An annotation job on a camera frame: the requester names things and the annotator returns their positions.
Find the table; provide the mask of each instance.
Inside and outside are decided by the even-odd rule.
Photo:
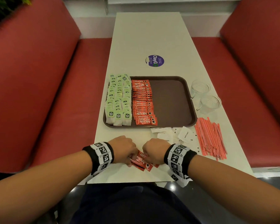
[[[145,60],[158,55],[164,64],[151,67]],[[103,123],[105,100],[111,74],[130,76],[180,76],[190,88],[192,81],[199,79],[212,86],[209,94],[216,91],[194,46],[189,32],[178,12],[117,13],[112,38],[108,68],[95,142],[109,141],[120,135],[132,138],[138,149],[153,137],[150,129],[112,129]],[[243,172],[253,175],[242,147],[233,131],[223,107],[210,113],[211,121],[220,123],[227,159],[220,161]],[[153,168],[151,172],[140,171],[124,164],[113,164],[88,183],[118,182],[169,182],[173,179],[166,173],[167,165]]]

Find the person's left arm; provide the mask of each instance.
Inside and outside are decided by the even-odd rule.
[[[109,141],[113,163],[131,165],[138,149],[130,138]],[[30,223],[48,211],[92,171],[86,151],[67,155],[0,181],[0,223]]]

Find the white wall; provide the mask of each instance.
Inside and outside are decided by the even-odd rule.
[[[117,12],[181,12],[192,37],[216,37],[237,1],[106,5],[103,0],[65,0],[82,38],[112,37]]]

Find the red seat cushion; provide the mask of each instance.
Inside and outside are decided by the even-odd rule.
[[[0,24],[0,172],[27,165],[79,37],[62,0],[32,0]]]
[[[192,39],[250,166],[280,166],[280,126],[259,94],[220,38]]]
[[[31,166],[94,143],[110,47],[111,38],[80,40]]]
[[[242,0],[220,33],[280,116],[280,0]]]

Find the brown serving tray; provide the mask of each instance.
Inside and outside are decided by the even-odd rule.
[[[197,121],[196,112],[191,100],[187,82],[179,76],[131,76],[131,79],[150,82],[153,92],[154,114],[158,119],[157,126],[136,125],[133,118],[131,126],[113,126],[106,123],[104,110],[104,124],[111,128],[156,128],[156,127],[190,127]]]

